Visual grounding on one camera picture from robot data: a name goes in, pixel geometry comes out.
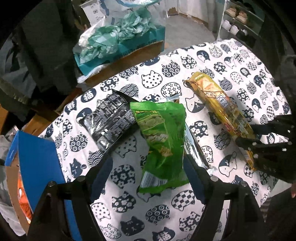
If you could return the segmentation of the small wooden crate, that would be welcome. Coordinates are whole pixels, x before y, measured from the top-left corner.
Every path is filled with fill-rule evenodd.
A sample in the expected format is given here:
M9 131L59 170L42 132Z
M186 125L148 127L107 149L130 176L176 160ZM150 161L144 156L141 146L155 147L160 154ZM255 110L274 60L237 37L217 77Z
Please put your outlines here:
M36 114L22 128L22 131L33 136L40 135L57 117L59 113L54 110L36 110Z

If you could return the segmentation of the shoe rack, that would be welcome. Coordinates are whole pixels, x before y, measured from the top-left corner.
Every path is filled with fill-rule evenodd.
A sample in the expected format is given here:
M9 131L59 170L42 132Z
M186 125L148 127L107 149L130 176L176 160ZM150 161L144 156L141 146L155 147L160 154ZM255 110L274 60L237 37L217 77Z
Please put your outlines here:
M224 1L217 40L235 38L247 46L259 39L265 14L254 1Z

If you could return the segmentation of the silver wrapped snack bar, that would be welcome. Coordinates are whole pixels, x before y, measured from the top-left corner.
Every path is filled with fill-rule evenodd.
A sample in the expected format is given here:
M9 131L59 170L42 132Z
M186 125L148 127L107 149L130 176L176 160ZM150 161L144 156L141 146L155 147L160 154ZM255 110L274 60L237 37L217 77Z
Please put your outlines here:
M173 117L166 119L166 131L169 134L169 149L176 152L177 156L166 157L166 162L163 163L163 169L170 172L171 175L178 175L183 168L183 158L181 157L181 147L185 148L185 154L190 154L199 167L210 169L206 158L203 155L202 149L199 146L197 139L192 134L184 121L181 121L183 128L178 128L178 125Z

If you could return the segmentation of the small black snack packet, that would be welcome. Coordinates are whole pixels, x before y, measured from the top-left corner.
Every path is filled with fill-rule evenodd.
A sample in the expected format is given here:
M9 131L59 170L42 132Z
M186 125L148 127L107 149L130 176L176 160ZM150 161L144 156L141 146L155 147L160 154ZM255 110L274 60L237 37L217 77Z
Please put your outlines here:
M132 97L112 90L112 94L97 101L96 109L82 118L79 123L91 135L100 153L105 154L118 140L137 128L137 122L130 109Z

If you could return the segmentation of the cat pattern tablecloth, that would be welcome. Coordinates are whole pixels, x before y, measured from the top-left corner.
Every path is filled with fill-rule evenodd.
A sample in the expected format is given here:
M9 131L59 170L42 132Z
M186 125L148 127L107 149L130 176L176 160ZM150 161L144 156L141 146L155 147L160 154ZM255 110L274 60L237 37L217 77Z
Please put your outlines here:
M269 69L236 39L179 48L126 69L64 107L41 134L56 146L66 182L84 176L104 155L113 159L91 204L106 240L189 240L203 206L183 171L185 129L214 175L250 185L258 202L276 178L253 171L213 111L187 82L208 75L250 124L290 114Z

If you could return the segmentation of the blue cardboard box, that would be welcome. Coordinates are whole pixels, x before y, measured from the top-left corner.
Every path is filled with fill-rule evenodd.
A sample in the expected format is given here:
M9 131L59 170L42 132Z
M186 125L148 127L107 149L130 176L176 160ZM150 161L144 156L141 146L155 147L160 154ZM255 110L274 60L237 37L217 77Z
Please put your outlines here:
M53 142L19 131L11 144L5 161L6 182L9 189L11 203L19 221L28 233L29 226L23 214L17 192L18 173L21 173L26 196L32 182L53 180L56 175L64 176L60 167Z

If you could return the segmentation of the teal plastic bag pile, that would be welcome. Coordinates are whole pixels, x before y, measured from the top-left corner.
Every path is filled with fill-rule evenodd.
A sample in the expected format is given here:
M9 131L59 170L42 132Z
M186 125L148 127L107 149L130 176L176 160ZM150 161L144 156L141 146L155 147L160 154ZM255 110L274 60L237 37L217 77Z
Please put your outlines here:
M78 54L80 64L96 57L102 59L116 53L123 41L141 37L158 26L151 12L142 7L126 14L114 25L91 27L80 36L73 52Z

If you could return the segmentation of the black hanging coat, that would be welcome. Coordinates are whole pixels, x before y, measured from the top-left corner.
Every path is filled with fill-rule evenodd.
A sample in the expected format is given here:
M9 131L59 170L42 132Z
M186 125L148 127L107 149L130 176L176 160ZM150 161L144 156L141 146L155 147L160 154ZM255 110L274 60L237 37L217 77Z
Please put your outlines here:
M71 1L14 1L18 40L41 90L69 94L76 86L72 52L78 41Z

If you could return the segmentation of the orange Longkang snack bag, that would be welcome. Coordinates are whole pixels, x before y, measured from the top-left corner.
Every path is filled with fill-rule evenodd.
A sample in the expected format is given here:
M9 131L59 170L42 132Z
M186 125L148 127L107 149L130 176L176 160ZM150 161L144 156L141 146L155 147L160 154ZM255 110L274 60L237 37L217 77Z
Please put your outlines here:
M17 192L18 192L18 203L20 205L20 208L21 208L23 214L25 215L28 224L30 224L31 220L32 220L33 213L31 211L29 201L28 201L26 193L25 193L25 189L23 186L23 181L22 181L22 177L21 177L20 172L18 173Z

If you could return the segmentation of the blue white plastic bag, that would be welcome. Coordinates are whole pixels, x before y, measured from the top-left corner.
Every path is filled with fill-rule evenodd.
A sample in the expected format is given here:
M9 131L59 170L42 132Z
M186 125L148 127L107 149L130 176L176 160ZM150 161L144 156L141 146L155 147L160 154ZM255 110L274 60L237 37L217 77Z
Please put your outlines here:
M142 7L152 6L160 3L161 1L124 1L124 0L102 0L98 1L100 7L105 11L108 16L115 16L118 13L124 13L128 10L138 9Z

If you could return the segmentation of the brown cardboard box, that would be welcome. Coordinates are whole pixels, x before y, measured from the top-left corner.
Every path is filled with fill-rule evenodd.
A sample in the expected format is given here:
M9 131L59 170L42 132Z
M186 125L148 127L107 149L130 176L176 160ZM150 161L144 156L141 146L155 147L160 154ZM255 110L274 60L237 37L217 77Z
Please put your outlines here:
M158 57L165 47L165 34L166 28L159 26L140 37L122 42L116 53L102 59L96 57L86 63L81 63L75 53L75 61L81 74L77 77L77 83L97 85L127 68Z

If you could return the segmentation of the green snack bag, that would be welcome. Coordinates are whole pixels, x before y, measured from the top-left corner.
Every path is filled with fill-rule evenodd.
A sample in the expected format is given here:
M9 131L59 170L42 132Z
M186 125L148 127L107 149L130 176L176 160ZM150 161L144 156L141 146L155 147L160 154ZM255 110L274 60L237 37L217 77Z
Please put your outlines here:
M139 185L139 193L158 194L167 188L177 188L189 183L182 168L178 175L171 175L163 169L165 158L177 156L169 149L169 134L166 131L166 119L173 117L178 125L185 122L186 111L182 104L177 102L155 103L151 101L132 102L130 109L145 138L149 152L142 169L142 179ZM184 147L181 147L181 157L184 156Z

